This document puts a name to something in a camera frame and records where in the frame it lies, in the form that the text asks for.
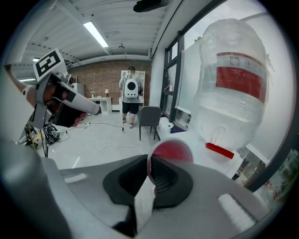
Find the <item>fluorescent light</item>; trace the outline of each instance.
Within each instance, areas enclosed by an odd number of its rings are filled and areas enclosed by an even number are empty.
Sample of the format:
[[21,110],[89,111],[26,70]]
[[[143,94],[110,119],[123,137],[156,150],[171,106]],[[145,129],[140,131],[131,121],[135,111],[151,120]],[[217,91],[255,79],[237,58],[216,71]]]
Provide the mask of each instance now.
[[101,44],[102,47],[108,47],[104,38],[99,34],[91,21],[83,24],[83,26],[86,27],[86,29],[93,35],[93,37],[99,42],[99,44]]
[[24,82],[24,81],[32,81],[32,80],[36,80],[36,79],[26,79],[26,80],[20,80],[20,81]]

